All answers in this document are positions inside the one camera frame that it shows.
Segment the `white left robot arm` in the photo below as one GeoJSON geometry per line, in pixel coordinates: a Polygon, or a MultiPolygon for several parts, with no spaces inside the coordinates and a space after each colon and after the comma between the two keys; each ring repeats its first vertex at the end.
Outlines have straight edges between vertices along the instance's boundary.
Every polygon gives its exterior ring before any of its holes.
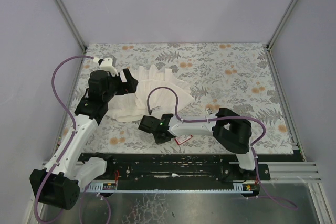
{"type": "Polygon", "coordinates": [[[90,74],[88,88],[75,110],[74,127],[44,166],[30,175],[35,204],[43,203],[70,210],[77,202],[80,190],[107,170],[107,161],[91,157],[80,168],[76,163],[89,137],[98,128],[108,111],[108,103],[116,95],[136,92],[138,81],[129,69],[113,76],[105,70],[90,74]]]}

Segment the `red white staples box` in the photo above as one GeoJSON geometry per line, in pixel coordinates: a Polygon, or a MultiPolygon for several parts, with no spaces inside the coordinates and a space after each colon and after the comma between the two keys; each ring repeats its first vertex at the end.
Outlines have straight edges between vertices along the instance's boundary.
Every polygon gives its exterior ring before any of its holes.
{"type": "Polygon", "coordinates": [[[193,138],[192,135],[181,135],[175,138],[175,141],[178,146],[186,143],[187,141],[191,140],[193,138]]]}

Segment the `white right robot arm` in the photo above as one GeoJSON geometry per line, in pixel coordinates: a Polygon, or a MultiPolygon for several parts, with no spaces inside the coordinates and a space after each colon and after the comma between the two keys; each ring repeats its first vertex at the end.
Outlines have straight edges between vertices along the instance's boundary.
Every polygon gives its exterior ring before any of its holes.
{"type": "Polygon", "coordinates": [[[228,108],[205,117],[163,114],[161,118],[143,116],[139,130],[152,134],[156,144],[187,135],[211,136],[224,149],[234,153],[239,167],[253,171],[255,161],[250,149],[251,123],[228,108]]]}

